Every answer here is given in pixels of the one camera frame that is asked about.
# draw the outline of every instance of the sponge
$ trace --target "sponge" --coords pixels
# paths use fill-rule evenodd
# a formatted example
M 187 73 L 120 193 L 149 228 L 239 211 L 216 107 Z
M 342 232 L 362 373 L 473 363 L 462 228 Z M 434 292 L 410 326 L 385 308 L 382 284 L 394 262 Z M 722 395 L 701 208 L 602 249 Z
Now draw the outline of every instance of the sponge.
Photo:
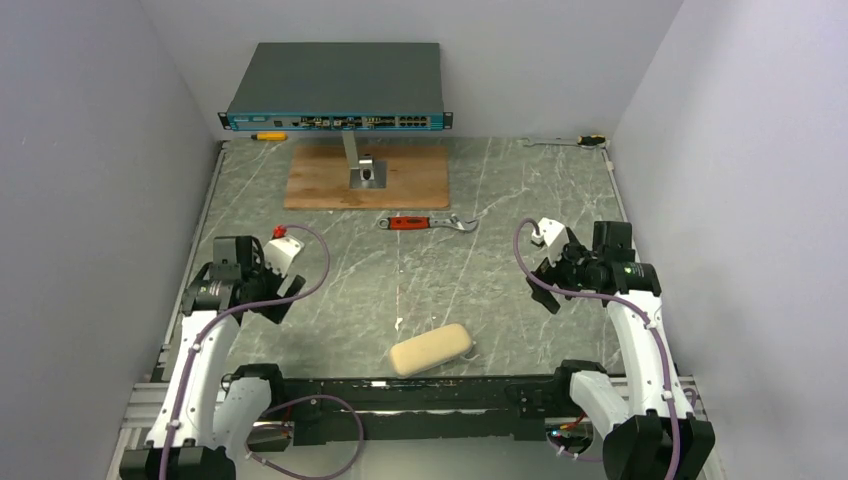
M 389 350 L 389 361 L 398 377 L 406 378 L 465 355 L 473 346 L 468 330 L 454 323 L 398 343 Z

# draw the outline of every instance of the gray marble tabletop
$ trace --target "gray marble tabletop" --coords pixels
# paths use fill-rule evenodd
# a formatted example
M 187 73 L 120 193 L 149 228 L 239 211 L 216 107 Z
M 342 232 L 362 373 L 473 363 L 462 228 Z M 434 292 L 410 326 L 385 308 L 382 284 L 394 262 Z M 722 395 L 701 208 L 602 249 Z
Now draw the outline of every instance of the gray marble tabletop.
M 246 314 L 230 351 L 228 369 L 251 362 L 278 363 L 287 377 L 391 376 L 389 348 L 449 323 L 460 323 L 475 346 L 466 356 L 428 375 L 551 373 L 567 358 L 595 360 L 623 372 L 615 330 L 599 302 L 562 301 L 557 315 L 530 299 L 512 254 L 512 234 L 524 217 L 550 217 L 571 226 L 585 243 L 595 220 L 621 220 L 598 151 L 576 147 L 524 147 L 517 139 L 391 138 L 362 143 L 441 144 L 448 148 L 451 212 L 477 217 L 473 233 L 450 229 L 394 232 L 378 219 L 405 212 L 291 211 L 283 208 L 295 145 L 332 139 L 225 144 L 217 185 L 193 261 L 211 259 L 219 235 L 254 235 L 273 227 L 307 224 L 330 247 L 332 268 L 324 287 L 297 302 L 281 325 Z M 308 235 L 291 273 L 318 279 L 323 258 Z M 522 243 L 535 268 L 543 253 Z

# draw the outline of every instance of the brown wooden plank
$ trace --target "brown wooden plank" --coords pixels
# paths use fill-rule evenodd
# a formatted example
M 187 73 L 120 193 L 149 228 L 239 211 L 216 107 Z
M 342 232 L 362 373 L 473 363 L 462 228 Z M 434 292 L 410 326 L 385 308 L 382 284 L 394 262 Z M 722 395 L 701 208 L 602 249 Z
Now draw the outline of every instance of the brown wooden plank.
M 299 146 L 286 186 L 285 208 L 293 210 L 439 210 L 450 207 L 448 153 L 443 146 L 360 147 L 387 163 L 385 189 L 351 190 L 341 146 Z

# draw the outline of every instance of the wall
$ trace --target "wall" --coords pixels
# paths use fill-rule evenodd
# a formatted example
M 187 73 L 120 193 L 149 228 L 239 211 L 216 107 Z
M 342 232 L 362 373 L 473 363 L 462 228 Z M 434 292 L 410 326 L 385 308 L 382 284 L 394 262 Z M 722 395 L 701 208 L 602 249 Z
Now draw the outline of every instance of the wall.
M 103 478 L 214 143 L 135 0 L 5 0 L 0 85 L 0 478 Z
M 613 138 L 728 478 L 848 469 L 848 6 L 686 0 Z
M 611 134 L 682 0 L 141 1 L 225 138 L 263 41 L 439 42 L 452 134 Z

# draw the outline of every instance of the orange handle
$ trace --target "orange handle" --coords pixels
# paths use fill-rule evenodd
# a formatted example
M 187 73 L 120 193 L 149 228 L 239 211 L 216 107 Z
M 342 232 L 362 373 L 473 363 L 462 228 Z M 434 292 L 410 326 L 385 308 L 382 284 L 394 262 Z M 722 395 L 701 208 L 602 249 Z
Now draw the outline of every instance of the orange handle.
M 389 230 L 423 230 L 430 228 L 430 217 L 390 217 Z

